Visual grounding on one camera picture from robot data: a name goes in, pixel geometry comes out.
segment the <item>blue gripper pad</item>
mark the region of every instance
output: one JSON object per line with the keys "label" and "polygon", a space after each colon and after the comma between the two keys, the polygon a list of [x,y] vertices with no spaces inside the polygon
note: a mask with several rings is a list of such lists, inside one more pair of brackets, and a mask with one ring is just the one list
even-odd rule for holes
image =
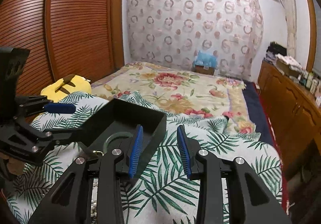
{"label": "blue gripper pad", "polygon": [[140,125],[137,130],[135,143],[129,158],[129,177],[133,178],[137,171],[139,156],[142,152],[143,128]]}
{"label": "blue gripper pad", "polygon": [[179,154],[182,159],[184,173],[189,179],[192,174],[191,161],[190,161],[190,156],[189,156],[188,149],[184,139],[184,135],[186,134],[185,134],[185,131],[184,132],[183,131],[184,131],[184,128],[182,125],[177,127],[177,144],[179,147]]}
{"label": "blue gripper pad", "polygon": [[76,111],[76,106],[68,103],[55,103],[51,102],[45,105],[44,110],[49,113],[69,113],[72,114]]}

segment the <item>bottle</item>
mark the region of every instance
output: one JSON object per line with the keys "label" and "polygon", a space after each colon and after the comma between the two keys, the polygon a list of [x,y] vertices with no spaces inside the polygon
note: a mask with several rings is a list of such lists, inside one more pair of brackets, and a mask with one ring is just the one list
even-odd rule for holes
{"label": "bottle", "polygon": [[306,85],[305,85],[305,88],[306,88],[307,90],[310,90],[311,84],[312,84],[312,80],[313,80],[313,73],[309,73],[308,79],[307,79],[307,83],[306,83]]}
{"label": "bottle", "polygon": [[318,84],[318,86],[317,86],[317,90],[316,90],[316,92],[315,92],[315,94],[314,94],[314,96],[315,96],[316,98],[320,96],[320,89],[321,89],[321,80],[319,80],[319,84]]}
{"label": "bottle", "polygon": [[303,80],[302,80],[302,86],[306,86],[307,84],[307,80],[308,80],[308,76],[309,76],[309,73],[307,71],[304,71],[304,76],[303,76]]}
{"label": "bottle", "polygon": [[303,85],[303,82],[304,82],[304,72],[302,72],[301,77],[300,77],[300,80],[299,80],[299,83],[300,83],[301,85]]}
{"label": "bottle", "polygon": [[317,97],[316,105],[317,105],[318,108],[320,108],[320,106],[321,106],[321,96]]}
{"label": "bottle", "polygon": [[316,79],[313,79],[312,85],[311,85],[311,88],[310,88],[310,93],[312,95],[314,95],[316,93],[317,85],[318,85],[318,81]]}

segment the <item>green leaf pattern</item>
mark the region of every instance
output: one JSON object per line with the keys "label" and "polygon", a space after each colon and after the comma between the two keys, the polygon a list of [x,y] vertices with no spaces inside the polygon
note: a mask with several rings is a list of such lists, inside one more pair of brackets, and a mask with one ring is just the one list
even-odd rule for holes
{"label": "green leaf pattern", "polygon": [[[120,97],[131,103],[160,110],[135,91]],[[32,125],[39,129],[79,127],[108,101],[90,94],[76,92],[65,97],[63,103],[76,105],[72,115],[38,116]],[[225,117],[208,119],[185,114],[167,115],[167,131],[152,160],[135,186],[121,183],[121,200],[126,224],[139,223],[195,223],[199,197],[199,181],[190,181],[184,175],[176,141],[176,130],[184,124],[187,136],[199,141],[201,147],[216,156],[233,160],[243,157],[263,179],[281,203],[281,162],[275,149],[259,142],[259,133],[230,135]],[[7,203],[20,223],[27,223],[38,203],[66,170],[81,149],[76,143],[56,146],[48,153],[41,167],[26,165],[23,175],[8,185]],[[225,179],[222,179],[223,222],[229,223],[228,196]]]}

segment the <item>navy blue mattress edge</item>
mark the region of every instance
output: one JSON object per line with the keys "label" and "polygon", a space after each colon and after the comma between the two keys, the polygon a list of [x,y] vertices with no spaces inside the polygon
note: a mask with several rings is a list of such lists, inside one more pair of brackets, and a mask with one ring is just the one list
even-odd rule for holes
{"label": "navy blue mattress edge", "polygon": [[269,124],[263,107],[260,102],[259,94],[256,91],[254,83],[245,81],[246,88],[243,89],[243,95],[248,107],[248,115],[250,120],[256,124],[256,132],[261,133],[260,141],[266,142],[273,146],[273,139],[270,134]]}

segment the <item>yellow pillow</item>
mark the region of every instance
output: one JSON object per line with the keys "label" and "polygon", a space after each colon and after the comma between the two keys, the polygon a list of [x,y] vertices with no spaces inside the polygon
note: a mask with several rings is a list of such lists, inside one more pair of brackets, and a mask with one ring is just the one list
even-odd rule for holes
{"label": "yellow pillow", "polygon": [[55,83],[42,89],[40,95],[47,96],[48,100],[59,102],[68,94],[75,91],[91,93],[90,83],[81,76],[67,75],[66,77],[59,79]]}

